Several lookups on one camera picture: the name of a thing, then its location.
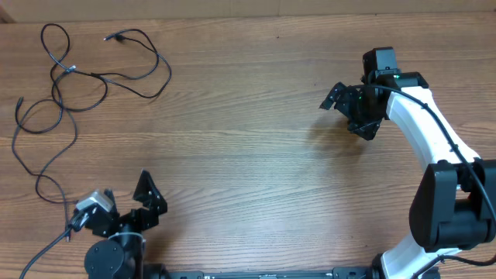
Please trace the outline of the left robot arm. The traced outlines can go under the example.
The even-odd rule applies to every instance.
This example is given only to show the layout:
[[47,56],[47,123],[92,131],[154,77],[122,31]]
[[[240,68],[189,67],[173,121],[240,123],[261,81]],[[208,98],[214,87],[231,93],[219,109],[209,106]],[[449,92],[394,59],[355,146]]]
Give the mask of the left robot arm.
[[153,182],[151,174],[142,170],[133,200],[141,207],[122,215],[109,189],[96,190],[78,202],[83,211],[82,224],[102,238],[86,253],[84,268],[89,279],[167,279],[161,263],[145,263],[146,240],[143,232],[159,224],[167,213],[167,202]]

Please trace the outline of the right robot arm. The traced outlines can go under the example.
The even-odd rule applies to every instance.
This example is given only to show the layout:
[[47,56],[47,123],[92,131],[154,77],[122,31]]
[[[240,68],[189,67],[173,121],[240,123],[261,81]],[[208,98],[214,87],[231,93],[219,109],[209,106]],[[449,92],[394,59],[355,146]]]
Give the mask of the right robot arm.
[[363,55],[358,85],[335,84],[324,109],[348,119],[348,131],[372,140],[384,120],[397,125],[424,171],[408,213],[409,234],[374,258],[365,278],[438,278],[436,265],[495,238],[495,162],[469,148],[443,117],[419,72],[402,72],[391,47]]

